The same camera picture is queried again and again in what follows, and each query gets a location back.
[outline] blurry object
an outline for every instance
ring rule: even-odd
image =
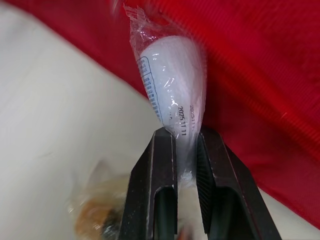
[[[191,231],[191,227],[190,226],[184,226],[179,235],[177,240],[193,240],[193,233]]]
[[[70,202],[69,213],[79,240],[116,240],[127,194],[128,176],[88,187]]]
[[[121,209],[91,199],[82,207],[75,223],[75,233],[80,239],[116,240],[121,218]]]

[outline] red fabric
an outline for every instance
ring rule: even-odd
[[[140,93],[129,20],[110,0],[8,0]],[[320,2],[155,0],[208,51],[204,124],[259,187],[320,229]]]

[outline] white plastic tube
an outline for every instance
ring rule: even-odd
[[[156,40],[138,60],[153,109],[176,137],[178,180],[185,184],[196,174],[195,146],[205,101],[204,62],[197,45],[183,36]]]

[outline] white fabric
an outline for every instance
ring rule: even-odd
[[[72,45],[0,2],[0,233],[72,240],[66,201],[100,160],[128,173],[160,127],[148,102]],[[320,231],[262,193],[282,238]]]

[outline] clear plastic bag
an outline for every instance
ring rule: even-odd
[[[149,101],[159,120],[176,137],[179,188],[194,185],[196,140],[206,99],[205,54],[175,25],[152,22],[141,8],[124,8]]]
[[[119,235],[129,176],[87,187],[73,196],[68,212],[79,240],[116,240]]]

